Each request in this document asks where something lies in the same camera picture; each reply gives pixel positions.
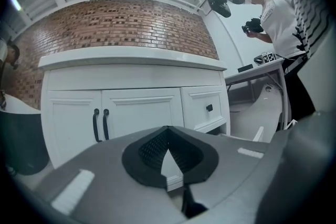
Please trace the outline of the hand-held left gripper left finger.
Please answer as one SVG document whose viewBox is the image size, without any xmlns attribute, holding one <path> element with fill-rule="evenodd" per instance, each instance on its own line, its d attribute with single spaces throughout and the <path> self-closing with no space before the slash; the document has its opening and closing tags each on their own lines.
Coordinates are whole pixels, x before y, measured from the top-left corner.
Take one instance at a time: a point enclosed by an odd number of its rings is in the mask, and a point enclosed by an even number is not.
<svg viewBox="0 0 336 224">
<path fill-rule="evenodd" d="M 183 223 L 185 216 L 166 190 L 139 184 L 122 165 L 124 149 L 157 128 L 95 144 L 48 174 L 36 188 L 39 198 L 52 204 L 81 171 L 91 183 L 75 202 L 69 221 L 79 223 Z"/>
</svg>

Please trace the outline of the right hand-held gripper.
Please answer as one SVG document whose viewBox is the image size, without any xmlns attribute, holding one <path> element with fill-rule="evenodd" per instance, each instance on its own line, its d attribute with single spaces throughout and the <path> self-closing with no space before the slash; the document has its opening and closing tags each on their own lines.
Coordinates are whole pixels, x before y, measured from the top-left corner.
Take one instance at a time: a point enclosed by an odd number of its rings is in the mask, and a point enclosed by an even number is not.
<svg viewBox="0 0 336 224">
<path fill-rule="evenodd" d="M 264 31 L 260 23 L 260 18 L 252 18 L 250 21 L 247 21 L 245 25 L 243 25 L 241 28 L 244 33 L 262 33 Z"/>
</svg>

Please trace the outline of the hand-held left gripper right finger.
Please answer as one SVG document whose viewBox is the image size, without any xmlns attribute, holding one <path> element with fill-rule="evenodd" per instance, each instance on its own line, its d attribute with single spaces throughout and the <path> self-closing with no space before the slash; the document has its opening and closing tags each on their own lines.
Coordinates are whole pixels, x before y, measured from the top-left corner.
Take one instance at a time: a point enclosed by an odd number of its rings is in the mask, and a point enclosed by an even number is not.
<svg viewBox="0 0 336 224">
<path fill-rule="evenodd" d="M 215 136 L 178 127 L 218 153 L 210 177 L 191 184 L 186 198 L 191 208 L 203 212 L 188 218 L 178 209 L 163 210 L 161 223 L 255 223 L 263 195 L 275 173 L 275 143 L 252 142 Z"/>
</svg>

